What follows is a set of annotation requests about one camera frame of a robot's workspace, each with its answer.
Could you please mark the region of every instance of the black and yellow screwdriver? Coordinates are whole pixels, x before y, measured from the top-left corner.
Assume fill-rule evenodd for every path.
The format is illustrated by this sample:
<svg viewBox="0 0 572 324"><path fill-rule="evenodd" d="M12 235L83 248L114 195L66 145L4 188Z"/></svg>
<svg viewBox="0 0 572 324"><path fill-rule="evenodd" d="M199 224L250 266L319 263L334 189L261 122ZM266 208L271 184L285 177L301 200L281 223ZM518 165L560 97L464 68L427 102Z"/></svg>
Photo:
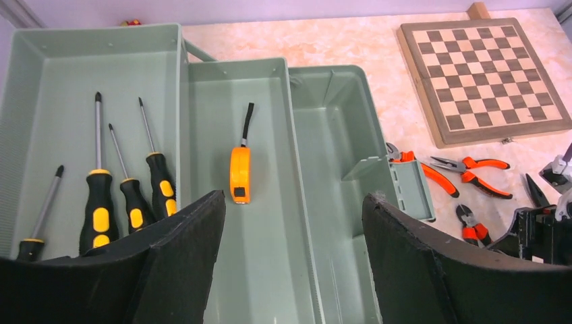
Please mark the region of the black and yellow screwdriver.
<svg viewBox="0 0 572 324"><path fill-rule="evenodd" d="M95 158L96 169L86 181L89 187L84 227L80 234L80 254L119 238L111 199L111 172L101 167L101 93L95 94Z"/></svg>
<svg viewBox="0 0 572 324"><path fill-rule="evenodd" d="M153 211L155 219L160 221L173 215L177 211L177 203L175 201L175 182L173 182L173 178L167 169L167 160L165 159L165 156L162 153L155 151L141 97L139 97L139 106L141 107L143 122L145 123L147 137L149 137L149 145L151 146L151 153L149 153L145 161L147 161L149 169L151 170Z"/></svg>
<svg viewBox="0 0 572 324"><path fill-rule="evenodd" d="M29 238L24 238L20 242L20 250L18 251L16 260L28 262L34 262L38 260L38 257L40 256L40 253L42 252L45 244L44 240L39 238L40 230L46 221L46 216L48 215L55 193L57 192L62 174L63 165L60 165L55 172L55 177L53 178L50 189L48 190L46 200L44 200L42 208L40 209L40 216L38 216L38 221L36 222L36 226L34 226L34 231Z"/></svg>
<svg viewBox="0 0 572 324"><path fill-rule="evenodd" d="M121 168L125 175L125 179L119 185L119 189L123 192L123 195L125 195L125 207L127 209L127 216L129 217L129 234L131 234L154 223L155 219L147 200L145 200L145 197L143 197L141 193L141 183L139 183L139 180L129 178L127 175L127 169L125 168L125 163L123 163L123 157L121 156L121 151L119 150L119 145L111 124L109 124L109 131L111 132L111 138L113 139L113 144L115 145L115 150L117 151L119 162L121 163Z"/></svg>

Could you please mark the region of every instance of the orange and black pliers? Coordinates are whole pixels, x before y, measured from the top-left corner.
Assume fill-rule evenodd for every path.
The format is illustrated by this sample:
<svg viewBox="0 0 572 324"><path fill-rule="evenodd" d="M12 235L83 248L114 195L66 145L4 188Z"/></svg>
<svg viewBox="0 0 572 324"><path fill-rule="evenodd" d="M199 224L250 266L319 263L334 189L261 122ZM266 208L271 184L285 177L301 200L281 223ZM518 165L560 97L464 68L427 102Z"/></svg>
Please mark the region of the orange and black pliers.
<svg viewBox="0 0 572 324"><path fill-rule="evenodd" d="M462 162L445 159L442 157L431 157L439 161L440 163L431 163L436 167L443 169L448 169L451 171L459 172L461 174L461 181L463 183L470 183L479 188L485 194L501 199L512 199L513 195L508 192L504 192L493 188L490 184L487 184L478 176L474 175L469 169L475 169L477 167L496 167L499 169L510 169L511 166L501 160L495 159L484 159L484 160L474 160L471 157L466 157Z"/></svg>
<svg viewBox="0 0 572 324"><path fill-rule="evenodd" d="M465 242L476 246L479 246L479 241L485 246L492 243L488 235L488 228L477 221L469 207L459 205L457 209L455 209L455 212L459 220L463 223L463 240L465 240Z"/></svg>
<svg viewBox="0 0 572 324"><path fill-rule="evenodd" d="M397 149L397 147L391 143L386 143L386 146L387 146L387 153L389 154L389 161L390 162L393 162L393 163L410 162L410 161L414 161L416 159L413 151L399 152L399 149ZM426 165L425 163L421 163L421 167L423 169L423 173L425 173L425 176L427 178L435 181L437 184L439 184L439 186L441 186L443 189L445 189L445 191L451 197L453 197L453 198L459 197L459 191L457 190L455 185L452 184L451 181L449 181L449 179L447 179L443 174L441 174L439 171L433 169L429 165Z"/></svg>

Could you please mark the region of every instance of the chessboard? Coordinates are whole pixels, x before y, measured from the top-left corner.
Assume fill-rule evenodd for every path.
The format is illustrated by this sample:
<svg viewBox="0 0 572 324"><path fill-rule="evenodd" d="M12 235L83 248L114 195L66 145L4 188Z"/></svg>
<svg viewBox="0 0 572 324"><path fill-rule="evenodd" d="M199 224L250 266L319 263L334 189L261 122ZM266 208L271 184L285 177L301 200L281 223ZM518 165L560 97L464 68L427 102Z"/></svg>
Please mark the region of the chessboard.
<svg viewBox="0 0 572 324"><path fill-rule="evenodd" d="M438 148L572 129L516 19L403 24L397 36Z"/></svg>

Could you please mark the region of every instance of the table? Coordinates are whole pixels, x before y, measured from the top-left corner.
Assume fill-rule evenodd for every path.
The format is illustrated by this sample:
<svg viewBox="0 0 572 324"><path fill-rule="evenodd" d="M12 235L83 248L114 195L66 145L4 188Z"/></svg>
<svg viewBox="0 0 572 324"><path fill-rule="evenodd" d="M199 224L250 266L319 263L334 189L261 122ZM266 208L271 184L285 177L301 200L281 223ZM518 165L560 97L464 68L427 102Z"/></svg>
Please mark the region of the table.
<svg viewBox="0 0 572 324"><path fill-rule="evenodd" d="M515 17L521 23L544 64L565 106L572 104L572 43L549 9L492 11L491 18ZM367 74L379 122L386 141L403 151L413 150L421 161L436 155L450 159L471 156L495 158L511 164L508 171L493 168L474 171L493 186L510 192L512 200L489 198L469 184L461 184L457 174L444 174L457 186L461 196L451 198L428 180L436 213L431 226L461 238L461 223L455 207L462 203L490 230L493 240L503 235L519 207L531 207L523 185L530 174L551 203L559 194L538 176L557 154L564 154L572 142L572 132L519 139L509 144L488 143L437 149L424 120L422 107L397 42L396 31L406 22L433 22L469 19L466 13L291 20L185 26L183 36L218 60L285 57L288 65L359 65Z"/></svg>

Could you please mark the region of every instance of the tabletop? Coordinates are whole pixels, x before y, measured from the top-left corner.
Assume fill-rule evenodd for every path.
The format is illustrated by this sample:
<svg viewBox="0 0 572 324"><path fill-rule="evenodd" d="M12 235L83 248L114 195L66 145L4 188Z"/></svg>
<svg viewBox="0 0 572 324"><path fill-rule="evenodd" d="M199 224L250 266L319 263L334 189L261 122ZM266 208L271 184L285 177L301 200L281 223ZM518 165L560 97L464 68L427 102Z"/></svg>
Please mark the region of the tabletop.
<svg viewBox="0 0 572 324"><path fill-rule="evenodd" d="M549 9L492 11L491 18L517 18L543 63L548 75L570 112L572 90L572 43ZM397 29L408 22L468 20L466 13L248 22L183 27L183 37L218 60L285 57L289 67L308 65L360 66L368 77L376 112L387 142L402 151L414 151L429 162L430 156L462 159L501 159L509 170L477 169L475 174L505 192L511 200L490 198L458 175L443 173L456 185L461 196L451 198L440 186L428 180L436 221L431 226L461 238L461 223L455 207L465 204L490 230L493 240L510 226L514 210L531 207L523 183L528 173L551 203L559 194L538 172L572 141L572 132L517 139L509 144L493 142L438 149L425 121L413 80L399 48Z"/></svg>

